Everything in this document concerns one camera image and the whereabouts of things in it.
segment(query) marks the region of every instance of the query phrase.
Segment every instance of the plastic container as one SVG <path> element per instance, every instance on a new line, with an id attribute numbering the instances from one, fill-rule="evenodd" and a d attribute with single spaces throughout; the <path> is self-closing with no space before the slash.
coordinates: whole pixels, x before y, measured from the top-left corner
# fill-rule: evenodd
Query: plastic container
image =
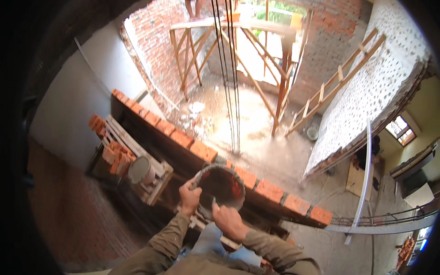
<path id="1" fill-rule="evenodd" d="M 225 205 L 240 210 L 245 201 L 245 186 L 237 173 L 221 164 L 202 169 L 191 189 L 202 188 L 198 212 L 207 220 L 213 220 L 212 204 Z"/>

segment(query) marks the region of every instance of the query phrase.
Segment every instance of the concrete floor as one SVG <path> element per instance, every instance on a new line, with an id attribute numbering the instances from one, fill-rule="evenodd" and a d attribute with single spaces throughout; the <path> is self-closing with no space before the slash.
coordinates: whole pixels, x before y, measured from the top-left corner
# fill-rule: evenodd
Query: concrete floor
<path id="1" fill-rule="evenodd" d="M 335 168 L 335 174 L 317 175 L 307 181 L 302 180 L 313 142 L 305 130 L 319 127 L 320 117 L 315 116 L 300 131 L 289 138 L 284 133 L 292 120 L 293 112 L 300 106 L 288 107 L 274 138 L 271 137 L 271 117 L 259 94 L 253 87 L 240 85 L 241 154 L 231 152 L 231 131 L 227 116 L 224 89 L 219 77 L 204 79 L 203 87 L 191 93 L 188 102 L 180 104 L 180 112 L 170 120 L 181 130 L 204 140 L 216 148 L 219 154 L 230 159 L 234 165 L 243 167 L 258 176 L 299 195 L 314 205 L 334 212 L 335 216 L 353 217 L 359 197 L 345 190 L 349 160 Z M 273 109 L 276 96 L 267 94 Z M 205 109 L 191 120 L 187 116 L 193 102 L 202 102 Z M 394 195 L 394 180 L 380 175 L 381 168 L 375 167 L 374 176 L 380 179 L 379 192 L 372 189 L 370 207 L 374 214 L 385 214 L 409 209 L 401 198 Z M 363 216 L 368 216 L 365 204 Z M 327 232 L 316 228 L 283 222 L 282 226 L 291 233 L 297 245 L 317 260 L 324 274 L 371 274 L 371 236 L 355 235 L 346 246 L 345 234 Z M 396 245 L 402 244 L 409 233 L 375 236 L 374 274 L 386 274 L 396 266 Z"/>

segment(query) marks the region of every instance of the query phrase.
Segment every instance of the hand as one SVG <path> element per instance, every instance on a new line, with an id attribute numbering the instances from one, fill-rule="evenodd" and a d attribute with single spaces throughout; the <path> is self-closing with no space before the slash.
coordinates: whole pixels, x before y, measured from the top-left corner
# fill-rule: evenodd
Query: hand
<path id="1" fill-rule="evenodd" d="M 195 178 L 190 179 L 179 188 L 180 199 L 182 200 L 182 208 L 180 209 L 180 212 L 188 217 L 194 215 L 200 201 L 200 194 L 202 193 L 200 187 L 197 187 L 194 190 L 189 189 L 194 180 Z"/>
<path id="2" fill-rule="evenodd" d="M 249 227 L 243 224 L 237 209 L 224 205 L 219 207 L 215 202 L 213 203 L 213 218 L 216 226 L 220 228 L 226 237 L 240 243 L 243 242 Z"/>

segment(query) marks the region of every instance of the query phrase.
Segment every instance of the paint bucket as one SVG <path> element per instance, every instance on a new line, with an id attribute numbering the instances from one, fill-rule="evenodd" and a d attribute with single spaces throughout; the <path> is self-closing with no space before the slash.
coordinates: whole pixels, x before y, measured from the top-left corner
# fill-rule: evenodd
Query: paint bucket
<path id="1" fill-rule="evenodd" d="M 191 189 L 202 188 L 197 211 L 207 220 L 213 220 L 212 203 L 240 210 L 245 201 L 245 186 L 237 173 L 224 165 L 205 167 L 196 175 Z"/>
<path id="2" fill-rule="evenodd" d="M 145 156 L 135 159 L 128 168 L 128 179 L 132 184 L 147 185 L 152 183 L 155 177 L 156 173 L 151 169 L 150 160 Z"/>

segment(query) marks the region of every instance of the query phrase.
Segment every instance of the white wall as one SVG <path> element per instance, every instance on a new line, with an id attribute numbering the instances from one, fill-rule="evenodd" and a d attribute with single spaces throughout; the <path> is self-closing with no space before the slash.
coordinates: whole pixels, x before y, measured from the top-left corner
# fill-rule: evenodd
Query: white wall
<path id="1" fill-rule="evenodd" d="M 97 30 L 82 48 L 94 75 L 79 51 L 64 63 L 39 105 L 31 136 L 68 164 L 85 170 L 99 138 L 88 127 L 96 113 L 110 113 L 110 90 L 130 98 L 147 88 L 113 22 Z"/>
<path id="2" fill-rule="evenodd" d="M 386 119 L 412 87 L 421 63 L 428 59 L 422 34 L 397 0 L 374 2 L 365 36 L 374 28 L 378 34 L 365 48 L 369 50 L 382 34 L 386 40 L 325 111 L 307 172 L 333 153 L 365 138 L 367 118 L 373 128 Z M 357 56 L 351 69 L 362 57 Z"/>

